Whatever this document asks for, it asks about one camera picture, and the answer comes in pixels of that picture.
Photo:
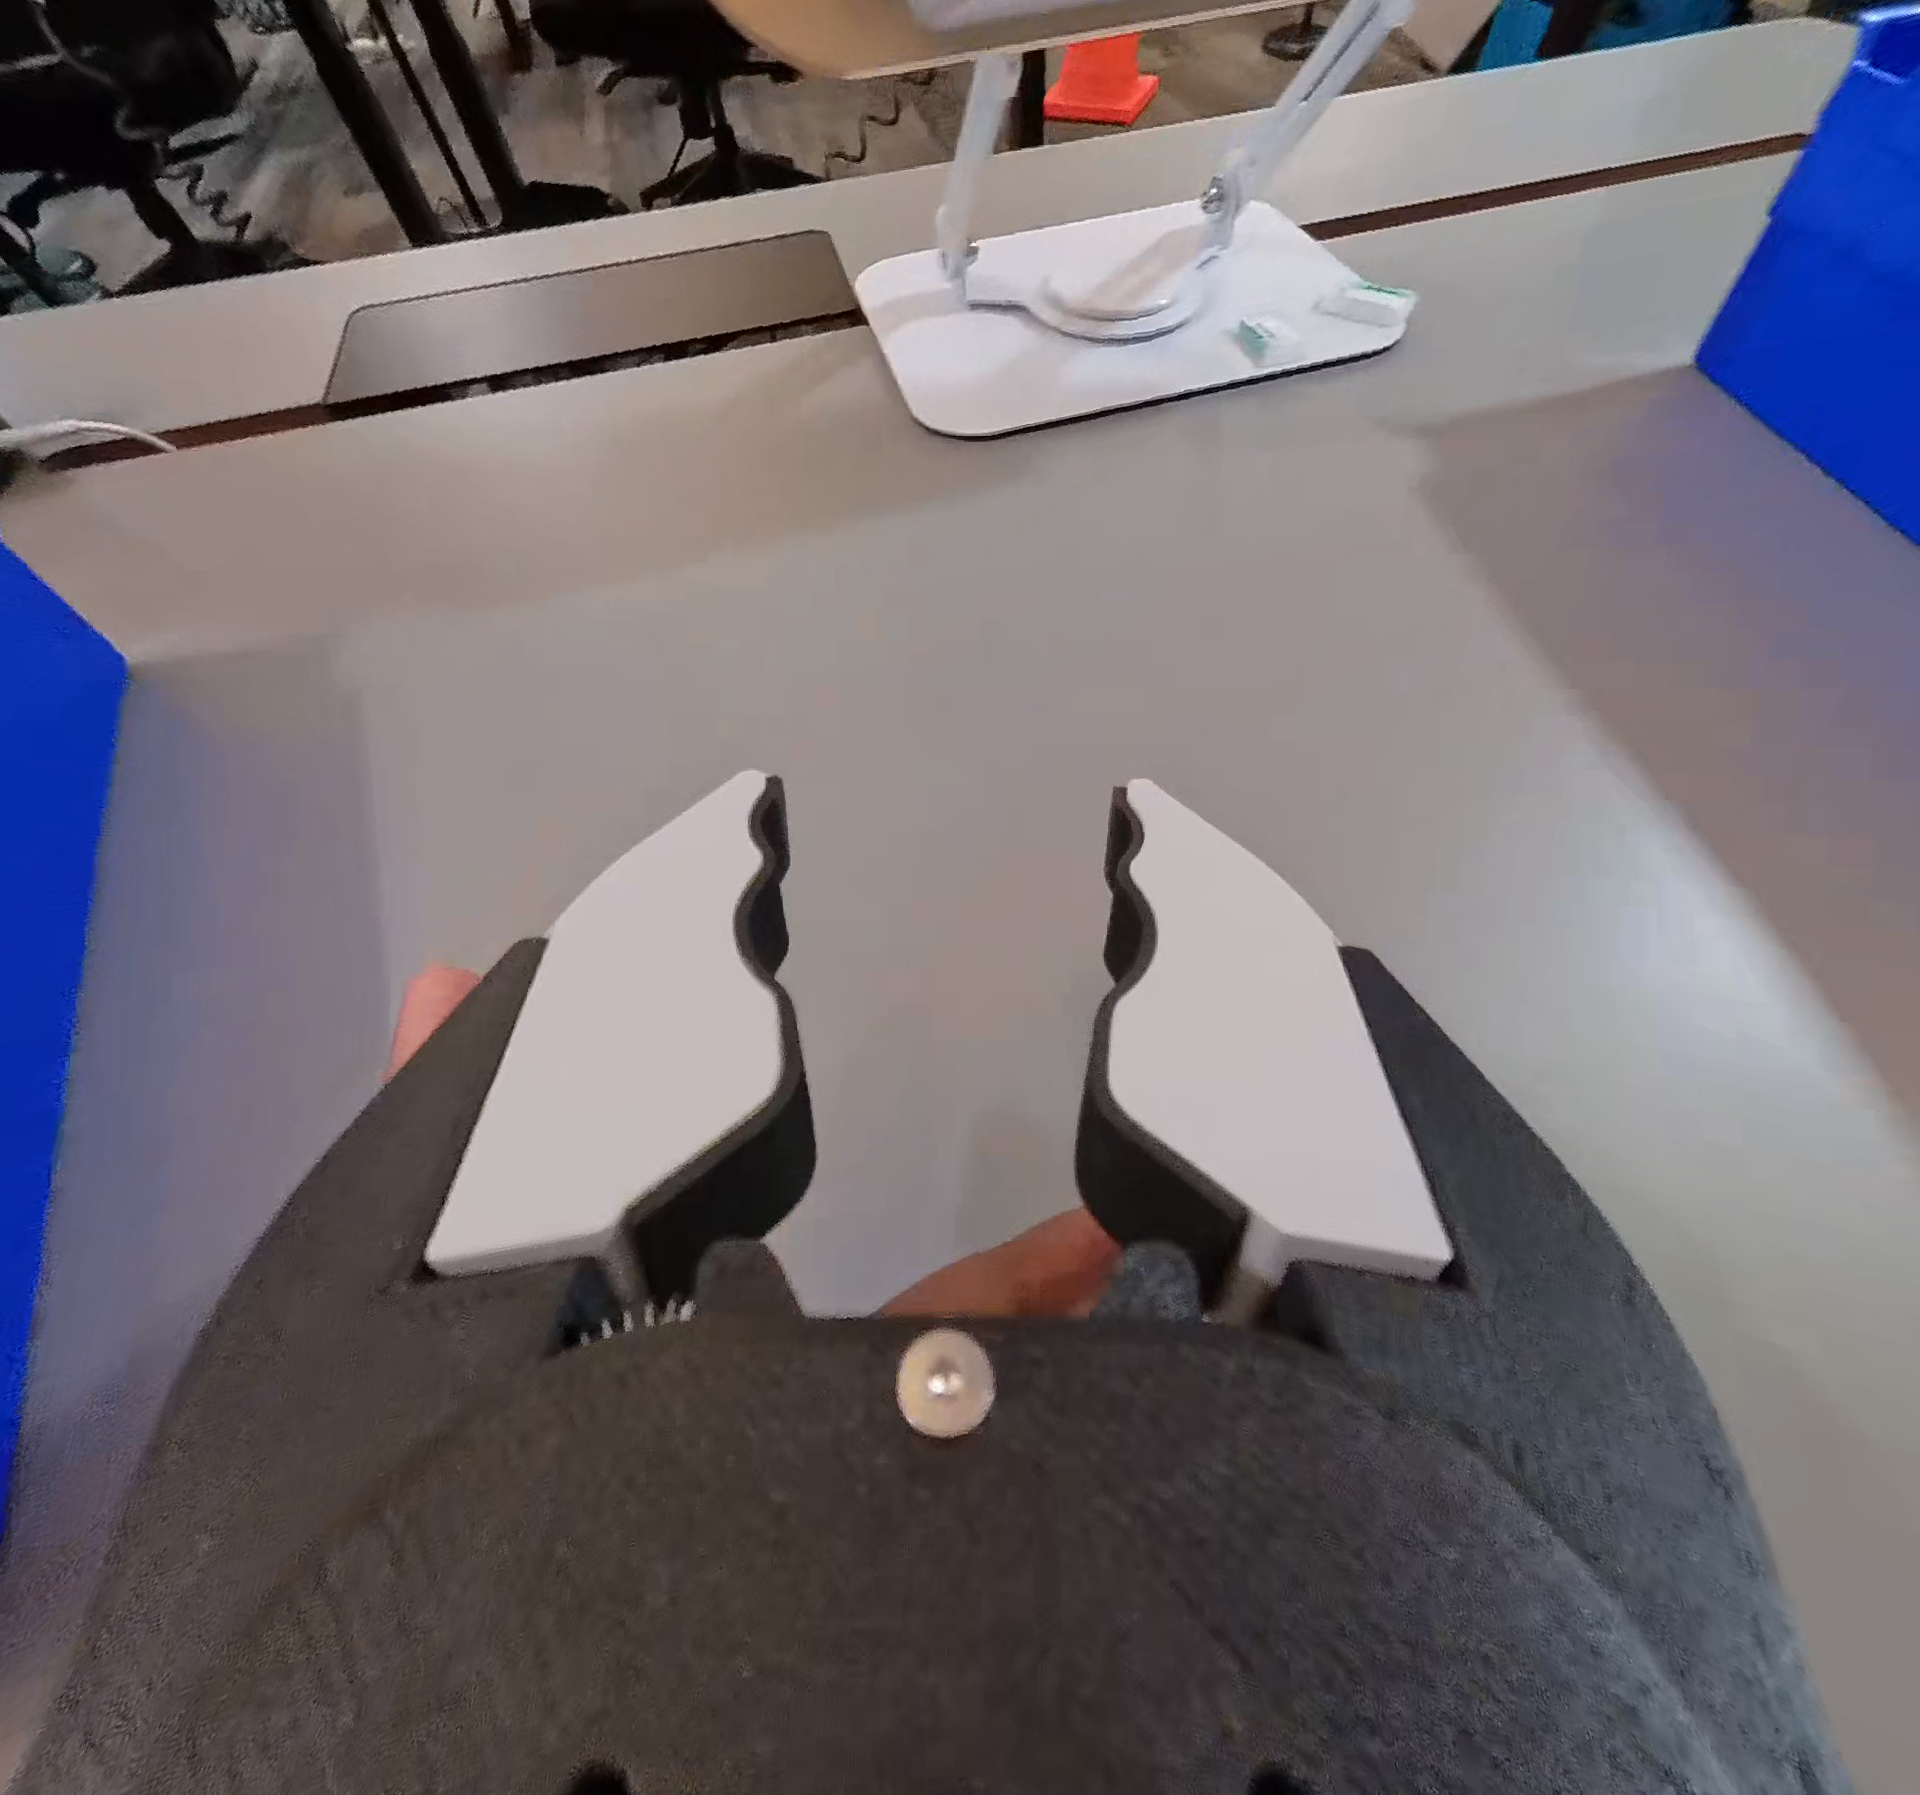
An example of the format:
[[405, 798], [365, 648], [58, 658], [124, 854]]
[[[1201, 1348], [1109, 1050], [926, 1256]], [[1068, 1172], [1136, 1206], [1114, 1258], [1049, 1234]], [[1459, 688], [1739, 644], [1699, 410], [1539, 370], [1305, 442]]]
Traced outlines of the blue bag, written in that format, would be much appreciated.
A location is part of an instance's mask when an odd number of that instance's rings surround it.
[[[1535, 62], [1555, 6], [1558, 0], [1500, 0], [1468, 66], [1483, 74]], [[1604, 0], [1579, 50], [1589, 54], [1717, 32], [1734, 18], [1732, 0]]]

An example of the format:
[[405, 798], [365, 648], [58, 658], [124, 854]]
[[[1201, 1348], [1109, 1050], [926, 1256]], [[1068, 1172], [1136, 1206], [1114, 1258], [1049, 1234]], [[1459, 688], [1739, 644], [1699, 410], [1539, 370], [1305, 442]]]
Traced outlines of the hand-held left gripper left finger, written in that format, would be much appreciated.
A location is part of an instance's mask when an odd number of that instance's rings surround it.
[[422, 1262], [440, 1280], [595, 1264], [694, 1302], [703, 1258], [800, 1206], [815, 1136], [796, 1006], [786, 790], [746, 770], [552, 922]]

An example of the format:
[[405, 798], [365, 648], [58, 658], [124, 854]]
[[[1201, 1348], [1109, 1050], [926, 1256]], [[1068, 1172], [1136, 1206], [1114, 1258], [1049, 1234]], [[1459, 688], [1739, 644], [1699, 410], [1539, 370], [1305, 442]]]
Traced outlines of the orange traffic cone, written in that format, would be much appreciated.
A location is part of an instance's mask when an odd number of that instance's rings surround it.
[[1070, 44], [1057, 78], [1044, 90], [1044, 122], [1133, 128], [1162, 86], [1155, 74], [1142, 70], [1140, 48], [1137, 32]]

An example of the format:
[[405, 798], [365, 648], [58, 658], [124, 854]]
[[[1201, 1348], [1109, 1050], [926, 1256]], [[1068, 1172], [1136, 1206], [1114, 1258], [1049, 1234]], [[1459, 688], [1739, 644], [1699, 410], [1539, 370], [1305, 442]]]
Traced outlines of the white metal document stand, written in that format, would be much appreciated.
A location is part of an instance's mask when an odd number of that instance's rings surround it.
[[[1003, 12], [1076, 26], [1127, 0], [907, 0], [933, 32]], [[1415, 0], [1347, 0], [1201, 192], [1178, 204], [979, 238], [973, 212], [1015, 94], [979, 52], [932, 246], [859, 272], [853, 294], [910, 416], [981, 440], [1342, 368], [1395, 348], [1414, 296], [1347, 270], [1267, 200], [1284, 160]]]

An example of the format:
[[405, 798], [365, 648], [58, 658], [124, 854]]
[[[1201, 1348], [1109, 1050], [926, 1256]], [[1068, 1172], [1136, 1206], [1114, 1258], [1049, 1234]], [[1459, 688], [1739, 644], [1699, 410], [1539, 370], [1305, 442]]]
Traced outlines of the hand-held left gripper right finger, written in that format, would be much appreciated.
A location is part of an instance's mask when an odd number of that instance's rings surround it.
[[1149, 780], [1109, 802], [1109, 990], [1076, 1122], [1081, 1206], [1253, 1324], [1300, 1264], [1443, 1280], [1456, 1250], [1331, 928]]

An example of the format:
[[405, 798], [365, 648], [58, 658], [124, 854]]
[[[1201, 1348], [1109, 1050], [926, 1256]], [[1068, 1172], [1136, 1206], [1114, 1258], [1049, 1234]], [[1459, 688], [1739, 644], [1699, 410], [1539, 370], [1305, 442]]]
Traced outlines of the grey desk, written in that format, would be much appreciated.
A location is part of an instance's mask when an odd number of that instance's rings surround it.
[[1071, 1198], [1109, 786], [1373, 948], [1697, 1358], [1841, 1749], [1916, 1695], [1916, 550], [1697, 374], [1815, 24], [1358, 96], [1300, 220], [1373, 364], [997, 444], [840, 330], [59, 472], [4, 542], [131, 662], [4, 1565], [36, 1721], [155, 1402], [398, 988], [783, 776], [866, 1310]]

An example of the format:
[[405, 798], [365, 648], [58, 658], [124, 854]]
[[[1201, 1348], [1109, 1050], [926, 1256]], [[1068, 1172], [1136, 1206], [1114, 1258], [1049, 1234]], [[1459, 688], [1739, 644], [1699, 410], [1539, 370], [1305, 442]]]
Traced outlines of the blue plastic bin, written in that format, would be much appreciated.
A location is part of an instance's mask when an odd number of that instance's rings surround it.
[[1, 552], [1, 1509], [12, 1509], [44, 1228], [130, 670]]
[[1693, 366], [1916, 542], [1917, 6], [1855, 36]]

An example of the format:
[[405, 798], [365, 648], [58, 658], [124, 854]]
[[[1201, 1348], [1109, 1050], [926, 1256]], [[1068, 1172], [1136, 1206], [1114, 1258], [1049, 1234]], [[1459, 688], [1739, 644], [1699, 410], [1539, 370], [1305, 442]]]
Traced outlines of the black office chair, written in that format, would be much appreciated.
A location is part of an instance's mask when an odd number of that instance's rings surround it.
[[814, 186], [793, 160], [744, 148], [728, 118], [731, 80], [792, 84], [708, 0], [530, 0], [530, 22], [559, 60], [609, 64], [601, 94], [622, 80], [657, 80], [674, 98], [681, 140], [666, 176], [638, 194], [643, 212]]
[[246, 224], [203, 238], [164, 194], [167, 172], [226, 146], [185, 144], [191, 128], [232, 116], [246, 80], [215, 32], [162, 34], [131, 52], [65, 46], [44, 34], [36, 54], [4, 62], [1, 170], [22, 188], [4, 198], [4, 310], [17, 300], [59, 308], [102, 292], [91, 264], [53, 272], [38, 252], [46, 202], [75, 192], [128, 200], [157, 254], [124, 296], [200, 286], [263, 268]]

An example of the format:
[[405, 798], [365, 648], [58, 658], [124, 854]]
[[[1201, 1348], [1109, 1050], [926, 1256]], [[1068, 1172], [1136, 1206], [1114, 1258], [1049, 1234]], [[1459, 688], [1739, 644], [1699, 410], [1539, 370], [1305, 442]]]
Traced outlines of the person's left hand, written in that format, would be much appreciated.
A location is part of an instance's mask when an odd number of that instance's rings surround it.
[[[390, 1082], [476, 988], [478, 976], [466, 968], [418, 972], [399, 994], [381, 1080]], [[926, 1322], [1085, 1318], [1114, 1280], [1119, 1252], [1087, 1210], [1070, 1210], [926, 1276], [880, 1314]]]

